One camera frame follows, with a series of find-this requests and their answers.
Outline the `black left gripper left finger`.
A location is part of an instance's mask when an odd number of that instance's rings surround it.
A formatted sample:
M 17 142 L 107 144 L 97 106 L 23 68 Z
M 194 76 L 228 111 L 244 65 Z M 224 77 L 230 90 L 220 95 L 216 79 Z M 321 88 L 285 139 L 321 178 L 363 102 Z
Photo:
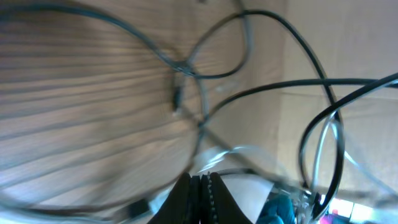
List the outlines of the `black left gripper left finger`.
M 184 173 L 148 224 L 199 224 L 200 177 Z

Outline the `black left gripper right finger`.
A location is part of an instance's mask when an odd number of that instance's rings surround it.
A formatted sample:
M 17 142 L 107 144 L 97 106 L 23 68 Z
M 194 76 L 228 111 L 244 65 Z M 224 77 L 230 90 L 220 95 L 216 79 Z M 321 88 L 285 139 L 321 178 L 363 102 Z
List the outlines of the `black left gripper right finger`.
M 216 172 L 201 177 L 200 223 L 252 223 L 242 212 L 221 176 Z

